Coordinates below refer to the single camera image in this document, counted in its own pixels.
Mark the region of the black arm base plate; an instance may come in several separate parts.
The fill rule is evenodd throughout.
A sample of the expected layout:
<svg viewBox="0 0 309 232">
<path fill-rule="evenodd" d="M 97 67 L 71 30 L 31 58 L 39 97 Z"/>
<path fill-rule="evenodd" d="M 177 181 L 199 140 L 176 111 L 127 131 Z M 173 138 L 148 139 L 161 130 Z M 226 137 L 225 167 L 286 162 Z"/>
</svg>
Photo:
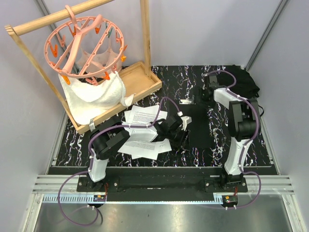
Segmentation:
<svg viewBox="0 0 309 232">
<path fill-rule="evenodd" d="M 108 167 L 104 179 L 94 182 L 86 174 L 78 179 L 78 192 L 120 192 L 126 189 L 194 189 L 206 192 L 229 192 L 220 185 L 220 167 Z M 246 179 L 232 193 L 248 191 Z"/>
</svg>

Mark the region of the aluminium rail frame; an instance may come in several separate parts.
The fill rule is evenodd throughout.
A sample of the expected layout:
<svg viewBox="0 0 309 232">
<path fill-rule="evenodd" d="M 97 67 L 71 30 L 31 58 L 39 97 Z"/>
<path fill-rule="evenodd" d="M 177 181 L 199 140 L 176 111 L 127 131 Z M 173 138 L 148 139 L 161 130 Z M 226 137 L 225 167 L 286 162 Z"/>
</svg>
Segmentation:
<svg viewBox="0 0 309 232">
<path fill-rule="evenodd" d="M 60 166 L 53 161 L 46 174 L 37 177 L 23 231 L 35 230 L 44 202 L 95 204 L 103 195 L 111 204 L 221 204 L 223 197 L 236 193 L 250 197 L 250 204 L 263 195 L 282 197 L 293 231 L 308 230 L 297 203 L 290 178 L 282 175 L 276 160 L 267 166 L 244 166 L 237 187 L 220 186 L 222 167 L 108 167 L 97 185 L 90 184 L 86 166 Z"/>
</svg>

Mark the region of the paper sheet with drawing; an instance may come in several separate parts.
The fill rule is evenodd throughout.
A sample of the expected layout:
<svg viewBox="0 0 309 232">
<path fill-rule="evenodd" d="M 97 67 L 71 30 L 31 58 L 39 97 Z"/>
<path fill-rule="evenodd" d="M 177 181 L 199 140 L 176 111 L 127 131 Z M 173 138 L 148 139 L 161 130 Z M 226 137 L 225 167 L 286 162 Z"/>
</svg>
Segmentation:
<svg viewBox="0 0 309 232">
<path fill-rule="evenodd" d="M 156 148 L 157 154 L 169 152 L 172 150 L 170 142 L 167 139 L 161 142 L 156 142 L 155 148 Z"/>
</svg>

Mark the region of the pink round clip hanger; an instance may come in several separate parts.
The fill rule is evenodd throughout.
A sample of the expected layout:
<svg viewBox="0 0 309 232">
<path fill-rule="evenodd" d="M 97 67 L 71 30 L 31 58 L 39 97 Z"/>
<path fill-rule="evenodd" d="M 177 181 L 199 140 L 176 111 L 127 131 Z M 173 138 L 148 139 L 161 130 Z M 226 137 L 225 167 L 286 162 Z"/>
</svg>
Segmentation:
<svg viewBox="0 0 309 232">
<path fill-rule="evenodd" d="M 102 15 L 76 17 L 65 6 L 70 20 L 57 27 L 44 45 L 44 57 L 67 85 L 83 79 L 98 86 L 119 72 L 127 45 L 121 30 Z"/>
</svg>

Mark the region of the black cloth bundle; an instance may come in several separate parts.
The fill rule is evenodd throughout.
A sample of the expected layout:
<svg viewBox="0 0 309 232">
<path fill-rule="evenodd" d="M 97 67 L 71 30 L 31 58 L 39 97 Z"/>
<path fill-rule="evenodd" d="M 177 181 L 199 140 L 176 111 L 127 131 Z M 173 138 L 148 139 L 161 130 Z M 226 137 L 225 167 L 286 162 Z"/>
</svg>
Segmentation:
<svg viewBox="0 0 309 232">
<path fill-rule="evenodd" d="M 247 99 L 259 97 L 260 88 L 245 69 L 232 65 L 230 72 L 236 78 L 236 84 L 230 88 L 234 93 Z"/>
</svg>

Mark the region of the black marble pattern mat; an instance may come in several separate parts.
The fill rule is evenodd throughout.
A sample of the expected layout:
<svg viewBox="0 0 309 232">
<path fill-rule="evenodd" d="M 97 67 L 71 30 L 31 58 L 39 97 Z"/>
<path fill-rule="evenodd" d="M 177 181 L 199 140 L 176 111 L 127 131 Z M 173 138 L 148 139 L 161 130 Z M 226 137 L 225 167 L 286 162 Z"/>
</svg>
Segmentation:
<svg viewBox="0 0 309 232">
<path fill-rule="evenodd" d="M 163 105 L 163 110 L 173 114 L 173 102 L 192 97 L 195 87 L 201 86 L 205 75 L 213 70 L 227 70 L 226 78 L 233 75 L 230 66 L 153 66 L 152 71 L 162 81 L 162 88 L 137 103 L 138 106 L 148 107 L 159 104 L 164 96 L 169 97 Z M 224 165 L 231 143 L 228 134 L 227 111 L 221 105 L 208 111 L 197 111 L 202 122 L 194 124 L 194 140 L 187 150 L 174 148 L 161 153 L 157 159 L 134 159 L 128 154 L 119 153 L 110 158 L 110 167 L 146 168 L 199 167 L 205 169 L 213 167 L 220 170 Z M 71 121 L 66 123 L 63 131 L 58 154 L 56 155 L 49 174 L 74 174 L 84 171 L 89 165 L 88 152 L 89 134 L 79 134 Z M 245 158 L 247 171 L 254 171 L 261 175 L 276 175 L 277 170 L 268 151 L 268 143 L 263 134 L 259 134 L 250 146 Z"/>
</svg>

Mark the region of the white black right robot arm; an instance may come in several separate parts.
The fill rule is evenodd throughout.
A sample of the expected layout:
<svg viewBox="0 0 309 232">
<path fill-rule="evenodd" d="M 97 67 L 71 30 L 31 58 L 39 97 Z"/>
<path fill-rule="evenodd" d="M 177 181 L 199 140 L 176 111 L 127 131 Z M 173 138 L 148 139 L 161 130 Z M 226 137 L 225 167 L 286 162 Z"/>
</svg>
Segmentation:
<svg viewBox="0 0 309 232">
<path fill-rule="evenodd" d="M 231 145 L 228 158 L 219 179 L 223 191 L 233 191 L 242 185 L 246 154 L 260 131 L 260 115 L 257 100 L 248 100 L 219 85 L 215 74 L 204 78 L 204 86 L 198 89 L 196 102 L 207 108 L 221 104 L 228 110 L 228 132 Z"/>
</svg>

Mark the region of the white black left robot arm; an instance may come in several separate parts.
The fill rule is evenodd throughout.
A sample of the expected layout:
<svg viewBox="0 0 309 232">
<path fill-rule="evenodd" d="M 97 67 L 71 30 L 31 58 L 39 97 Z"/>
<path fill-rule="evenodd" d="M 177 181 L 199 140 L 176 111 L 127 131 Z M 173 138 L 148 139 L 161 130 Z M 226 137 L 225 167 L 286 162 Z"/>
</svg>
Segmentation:
<svg viewBox="0 0 309 232">
<path fill-rule="evenodd" d="M 191 122 L 191 117 L 181 113 L 143 125 L 122 122 L 113 116 L 90 134 L 87 185 L 93 191 L 104 187 L 108 160 L 119 152 L 131 154 L 133 158 L 154 160 L 172 147 L 181 148 Z"/>
</svg>

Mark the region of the white towel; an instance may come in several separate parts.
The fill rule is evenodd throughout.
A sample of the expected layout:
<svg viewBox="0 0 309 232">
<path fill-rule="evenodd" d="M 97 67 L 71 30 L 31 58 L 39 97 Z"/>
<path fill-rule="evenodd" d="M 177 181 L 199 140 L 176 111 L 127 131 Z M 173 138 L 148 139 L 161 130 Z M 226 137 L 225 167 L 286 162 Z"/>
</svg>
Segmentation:
<svg viewBox="0 0 309 232">
<path fill-rule="evenodd" d="M 128 107 L 133 102 L 134 94 L 126 94 L 125 84 L 118 72 L 112 72 L 109 80 L 97 86 L 83 83 L 76 78 L 69 78 L 68 85 L 61 75 L 58 77 L 72 117 L 77 124 L 88 125 L 90 120 L 119 103 Z"/>
</svg>

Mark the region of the black clipboard folder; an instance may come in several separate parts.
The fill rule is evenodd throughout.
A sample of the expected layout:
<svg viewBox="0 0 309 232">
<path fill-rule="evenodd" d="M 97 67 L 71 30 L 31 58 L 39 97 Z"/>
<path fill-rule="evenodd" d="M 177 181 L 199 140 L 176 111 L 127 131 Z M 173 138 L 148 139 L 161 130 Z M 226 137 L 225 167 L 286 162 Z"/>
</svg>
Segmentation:
<svg viewBox="0 0 309 232">
<path fill-rule="evenodd" d="M 203 105 L 194 104 L 192 99 L 180 99 L 179 109 L 185 116 L 190 116 L 192 119 L 192 122 L 187 126 L 187 130 L 190 130 L 191 148 L 211 148 L 213 138 L 207 109 Z"/>
</svg>

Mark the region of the sheer pink mesh garment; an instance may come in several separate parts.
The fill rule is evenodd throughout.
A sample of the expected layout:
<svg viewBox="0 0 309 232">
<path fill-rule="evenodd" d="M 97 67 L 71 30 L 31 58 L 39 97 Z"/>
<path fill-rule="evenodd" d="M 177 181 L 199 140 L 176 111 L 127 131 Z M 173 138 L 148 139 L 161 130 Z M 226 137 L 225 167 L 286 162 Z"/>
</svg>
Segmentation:
<svg viewBox="0 0 309 232">
<path fill-rule="evenodd" d="M 88 67 L 86 68 L 86 73 L 94 73 L 102 69 L 102 67 L 106 67 L 114 62 L 114 60 L 119 55 L 114 52 L 112 49 L 112 41 L 108 39 L 108 47 L 103 53 L 96 54 Z M 86 52 L 84 49 L 80 48 L 81 57 L 75 62 L 79 70 L 85 65 L 86 61 L 90 57 L 90 53 Z"/>
</svg>

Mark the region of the printed paper sheet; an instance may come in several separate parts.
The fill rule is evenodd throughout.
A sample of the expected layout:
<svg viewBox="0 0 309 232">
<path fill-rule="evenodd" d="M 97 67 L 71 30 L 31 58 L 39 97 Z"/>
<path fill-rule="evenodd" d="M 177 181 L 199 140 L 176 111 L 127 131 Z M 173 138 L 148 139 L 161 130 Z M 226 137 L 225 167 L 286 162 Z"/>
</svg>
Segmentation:
<svg viewBox="0 0 309 232">
<path fill-rule="evenodd" d="M 140 107 L 133 105 L 131 110 L 125 111 L 122 122 L 128 124 L 151 124 L 154 122 L 159 110 L 159 105 Z"/>
<path fill-rule="evenodd" d="M 143 141 L 125 142 L 118 152 L 130 155 L 133 160 L 139 158 L 156 160 L 158 156 L 156 143 Z"/>
</svg>

